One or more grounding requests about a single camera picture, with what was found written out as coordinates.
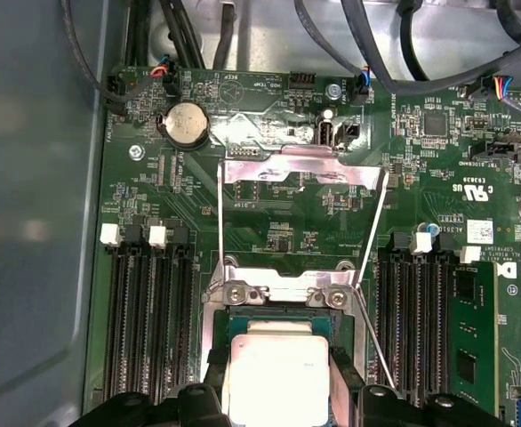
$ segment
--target mounting screw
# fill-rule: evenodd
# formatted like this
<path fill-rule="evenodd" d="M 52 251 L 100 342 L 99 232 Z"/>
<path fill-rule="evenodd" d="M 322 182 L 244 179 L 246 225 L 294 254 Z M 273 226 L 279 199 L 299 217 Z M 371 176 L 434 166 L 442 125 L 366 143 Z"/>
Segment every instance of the mounting screw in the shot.
<path fill-rule="evenodd" d="M 378 387 L 376 385 L 374 385 L 371 389 L 369 389 L 369 392 L 373 395 L 373 396 L 377 396 L 377 397 L 382 397 L 382 396 L 385 396 L 387 394 L 387 391 L 382 388 L 382 387 Z"/>
<path fill-rule="evenodd" d="M 335 308 L 343 307 L 347 300 L 348 297 L 343 291 L 334 291 L 330 294 L 330 304 Z"/>
<path fill-rule="evenodd" d="M 341 86 L 335 83 L 326 86 L 325 96 L 327 96 L 330 101 L 337 101 L 341 98 Z"/>
<path fill-rule="evenodd" d="M 242 304 L 246 299 L 246 293 L 241 286 L 232 286 L 227 290 L 227 299 L 231 304 Z"/>
<path fill-rule="evenodd" d="M 447 398 L 445 396 L 440 396 L 436 400 L 437 405 L 440 405 L 441 407 L 453 407 L 454 402 L 450 400 L 450 398 Z"/>
<path fill-rule="evenodd" d="M 140 145 L 132 145 L 128 149 L 128 157 L 135 162 L 140 162 L 144 158 L 144 154 L 146 154 L 146 150 Z"/>

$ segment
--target integrated circuit chip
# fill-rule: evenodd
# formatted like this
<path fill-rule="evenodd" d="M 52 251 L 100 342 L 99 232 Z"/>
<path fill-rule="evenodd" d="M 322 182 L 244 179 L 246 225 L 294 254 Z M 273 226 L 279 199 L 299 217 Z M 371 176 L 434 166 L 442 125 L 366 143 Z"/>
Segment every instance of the integrated circuit chip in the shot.
<path fill-rule="evenodd" d="M 476 358 L 458 350 L 456 353 L 456 371 L 458 376 L 471 384 L 476 383 Z"/>
<path fill-rule="evenodd" d="M 476 298 L 476 274 L 472 271 L 456 270 L 456 295 L 462 300 Z"/>
<path fill-rule="evenodd" d="M 425 113 L 424 114 L 424 134 L 430 136 L 446 136 L 446 114 Z"/>

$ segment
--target dimm slot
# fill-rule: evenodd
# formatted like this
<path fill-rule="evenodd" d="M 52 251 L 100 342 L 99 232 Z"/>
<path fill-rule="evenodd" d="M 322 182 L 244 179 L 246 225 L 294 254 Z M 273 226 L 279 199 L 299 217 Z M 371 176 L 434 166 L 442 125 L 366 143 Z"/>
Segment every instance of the dimm slot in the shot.
<path fill-rule="evenodd" d="M 126 259 L 114 252 L 110 269 L 110 289 L 108 297 L 108 335 L 105 349 L 103 400 L 116 394 L 118 386 L 119 353 L 124 318 L 124 278 L 126 276 Z"/>
<path fill-rule="evenodd" d="M 153 257 L 151 260 L 151 321 L 150 365 L 148 369 L 148 393 L 157 405 L 167 394 L 167 325 L 171 292 L 171 259 Z"/>
<path fill-rule="evenodd" d="M 188 380 L 189 340 L 191 337 L 191 309 L 193 306 L 193 262 L 189 248 L 180 246 L 174 255 L 176 284 L 175 320 L 172 322 L 174 342 L 172 348 L 172 387 Z"/>

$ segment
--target microchip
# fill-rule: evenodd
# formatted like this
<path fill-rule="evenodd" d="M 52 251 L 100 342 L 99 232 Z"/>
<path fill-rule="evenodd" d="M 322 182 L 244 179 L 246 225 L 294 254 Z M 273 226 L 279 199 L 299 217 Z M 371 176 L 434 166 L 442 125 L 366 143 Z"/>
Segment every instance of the microchip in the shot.
<path fill-rule="evenodd" d="M 146 217 L 144 215 L 133 215 L 132 216 L 132 224 L 144 225 L 145 223 L 146 223 Z"/>
<path fill-rule="evenodd" d="M 384 205 L 396 205 L 399 197 L 395 191 L 388 191 L 385 195 Z"/>
<path fill-rule="evenodd" d="M 278 239 L 277 252 L 281 252 L 281 253 L 288 252 L 288 239 L 287 238 Z"/>
<path fill-rule="evenodd" d="M 387 188 L 388 189 L 396 189 L 399 186 L 399 175 L 395 173 L 389 174 L 389 179 L 387 180 Z"/>
<path fill-rule="evenodd" d="M 139 245 L 144 240 L 142 227 L 140 225 L 127 225 L 124 228 L 124 241 L 126 243 Z"/>
<path fill-rule="evenodd" d="M 468 353 L 458 350 L 456 353 L 456 369 L 458 376 L 471 384 L 476 383 L 476 358 Z"/>
<path fill-rule="evenodd" d="M 175 245 L 186 245 L 189 243 L 189 228 L 174 227 L 172 233 L 172 243 Z"/>
<path fill-rule="evenodd" d="M 472 271 L 456 270 L 456 296 L 462 300 L 476 298 L 476 274 Z"/>
<path fill-rule="evenodd" d="M 424 134 L 431 136 L 446 136 L 446 115 L 440 113 L 424 114 Z"/>

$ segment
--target white sticker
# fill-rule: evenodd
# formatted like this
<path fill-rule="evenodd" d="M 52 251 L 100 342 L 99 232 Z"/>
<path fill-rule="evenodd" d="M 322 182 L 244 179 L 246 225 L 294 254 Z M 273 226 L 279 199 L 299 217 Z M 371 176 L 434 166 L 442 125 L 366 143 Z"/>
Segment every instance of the white sticker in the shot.
<path fill-rule="evenodd" d="M 493 221 L 467 220 L 468 243 L 493 245 Z"/>

